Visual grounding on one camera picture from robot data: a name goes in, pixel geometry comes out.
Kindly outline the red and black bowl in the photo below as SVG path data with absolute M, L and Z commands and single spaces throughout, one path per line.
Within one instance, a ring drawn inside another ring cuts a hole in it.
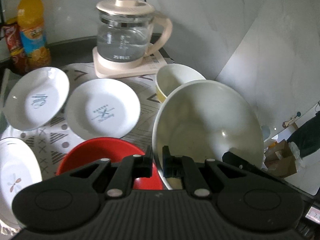
M 145 152 L 137 146 L 121 139 L 111 137 L 90 139 L 75 146 L 75 148 L 65 156 L 57 169 L 57 174 L 61 175 L 101 159 L 110 159 L 112 164 L 120 164 L 125 157 L 134 154 L 144 155 Z M 111 172 L 111 179 L 114 176 L 114 173 L 115 171 Z M 150 178 L 136 178 L 133 189 L 163 189 L 161 179 L 159 178 L 154 163 L 152 166 L 152 176 Z

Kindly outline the white ceramic bowl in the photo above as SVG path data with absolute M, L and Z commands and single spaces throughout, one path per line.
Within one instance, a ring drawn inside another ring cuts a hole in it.
M 152 149 L 158 174 L 167 189 L 181 189 L 179 179 L 164 177 L 163 146 L 196 163 L 221 161 L 230 151 L 257 168 L 263 165 L 263 134 L 255 112 L 238 92 L 212 80 L 176 88 L 155 118 Z

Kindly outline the white bakery plate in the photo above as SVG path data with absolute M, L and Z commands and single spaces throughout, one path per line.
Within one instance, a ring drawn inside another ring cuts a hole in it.
M 140 117 L 134 90 L 115 79 L 95 79 L 78 86 L 65 107 L 70 129 L 80 138 L 122 138 Z

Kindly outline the white bowl yellow band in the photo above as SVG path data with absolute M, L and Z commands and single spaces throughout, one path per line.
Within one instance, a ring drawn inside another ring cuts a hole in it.
M 181 85 L 205 79 L 201 73 L 191 67 L 176 63 L 167 64 L 158 70 L 155 77 L 157 98 L 163 103 L 169 94 Z

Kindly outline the large white flower plate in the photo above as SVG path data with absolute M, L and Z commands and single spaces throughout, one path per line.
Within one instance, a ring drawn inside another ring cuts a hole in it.
M 22 189 L 42 181 L 37 159 L 31 148 L 18 138 L 1 140 L 1 221 L 19 229 L 12 201 Z

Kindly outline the white plate blue script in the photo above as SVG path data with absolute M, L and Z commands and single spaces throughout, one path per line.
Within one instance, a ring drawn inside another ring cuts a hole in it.
M 43 67 L 29 72 L 11 89 L 4 116 L 15 129 L 28 131 L 50 121 L 64 105 L 69 79 L 59 68 Z

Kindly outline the patterned fringed table cloth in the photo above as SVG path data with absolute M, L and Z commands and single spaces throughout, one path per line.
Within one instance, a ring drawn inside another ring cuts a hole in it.
M 121 138 L 141 149 L 151 143 L 159 103 L 153 75 L 99 79 L 93 65 L 43 67 L 1 87 L 1 232 L 20 226 L 12 200 L 26 186 L 57 174 L 80 142 Z

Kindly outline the beige kettle base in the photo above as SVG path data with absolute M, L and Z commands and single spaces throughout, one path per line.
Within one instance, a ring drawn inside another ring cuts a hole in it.
M 156 74 L 159 68 L 167 64 L 159 51 L 132 62 L 108 61 L 98 53 L 97 46 L 92 50 L 95 74 L 98 78 L 122 78 Z

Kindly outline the cardboard box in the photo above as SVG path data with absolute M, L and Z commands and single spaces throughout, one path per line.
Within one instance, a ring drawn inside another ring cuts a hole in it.
M 265 152 L 264 164 L 274 177 L 286 178 L 297 173 L 296 158 L 286 140 L 282 140 Z

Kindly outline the glass electric kettle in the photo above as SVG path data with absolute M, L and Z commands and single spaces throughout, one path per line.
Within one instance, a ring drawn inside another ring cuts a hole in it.
M 128 63 L 162 48 L 171 36 L 170 18 L 139 0 L 103 0 L 97 3 L 100 25 L 97 52 L 102 59 Z

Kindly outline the red drink cans stack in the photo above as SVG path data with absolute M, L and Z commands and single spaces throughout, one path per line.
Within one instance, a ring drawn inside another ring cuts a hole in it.
M 26 74 L 28 69 L 28 60 L 20 37 L 17 18 L 9 19 L 5 25 L 3 25 L 2 31 L 16 72 L 20 75 Z

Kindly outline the orange juice bottle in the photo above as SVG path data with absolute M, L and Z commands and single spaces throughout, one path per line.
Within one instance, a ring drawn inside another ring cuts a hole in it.
M 31 70 L 46 67 L 52 58 L 44 30 L 44 6 L 41 0 L 20 0 L 17 23 Z

